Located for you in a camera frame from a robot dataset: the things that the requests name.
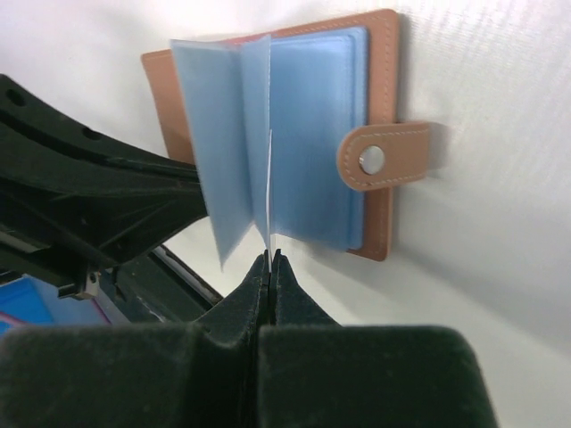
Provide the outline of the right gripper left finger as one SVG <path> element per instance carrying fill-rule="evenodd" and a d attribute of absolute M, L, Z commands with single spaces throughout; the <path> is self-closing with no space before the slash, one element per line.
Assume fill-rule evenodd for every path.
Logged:
<path fill-rule="evenodd" d="M 269 258 L 193 322 L 21 327 L 1 341 L 4 427 L 254 427 Z"/>

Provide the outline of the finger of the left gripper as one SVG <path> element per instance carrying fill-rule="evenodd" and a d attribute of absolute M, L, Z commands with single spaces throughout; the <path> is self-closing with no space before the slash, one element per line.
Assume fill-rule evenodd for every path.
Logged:
<path fill-rule="evenodd" d="M 206 216 L 194 166 L 94 131 L 1 78 L 1 280 L 87 299 L 99 273 Z"/>

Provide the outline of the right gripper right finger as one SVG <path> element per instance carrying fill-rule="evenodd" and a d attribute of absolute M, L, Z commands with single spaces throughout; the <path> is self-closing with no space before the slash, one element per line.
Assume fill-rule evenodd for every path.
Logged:
<path fill-rule="evenodd" d="M 476 355 L 438 325 L 342 326 L 277 254 L 258 341 L 261 427 L 494 427 Z"/>

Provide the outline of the silver VIP credit card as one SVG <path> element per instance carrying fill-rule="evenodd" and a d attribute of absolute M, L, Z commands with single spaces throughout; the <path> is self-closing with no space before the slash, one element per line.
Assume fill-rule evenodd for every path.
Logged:
<path fill-rule="evenodd" d="M 266 219 L 266 234 L 265 243 L 269 259 L 269 272 L 272 272 L 273 264 L 273 244 L 271 233 L 271 160 L 272 160 L 272 130 L 269 130 L 269 145 L 267 153 L 267 174 L 266 174 L 266 190 L 265 190 L 265 219 Z"/>

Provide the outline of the tan leather card holder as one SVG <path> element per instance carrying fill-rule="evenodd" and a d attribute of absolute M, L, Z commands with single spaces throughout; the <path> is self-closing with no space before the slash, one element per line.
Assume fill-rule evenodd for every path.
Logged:
<path fill-rule="evenodd" d="M 393 189 L 425 177 L 430 127 L 396 119 L 400 20 L 382 9 L 145 53 L 169 156 L 198 171 L 220 261 L 255 227 L 376 261 Z"/>

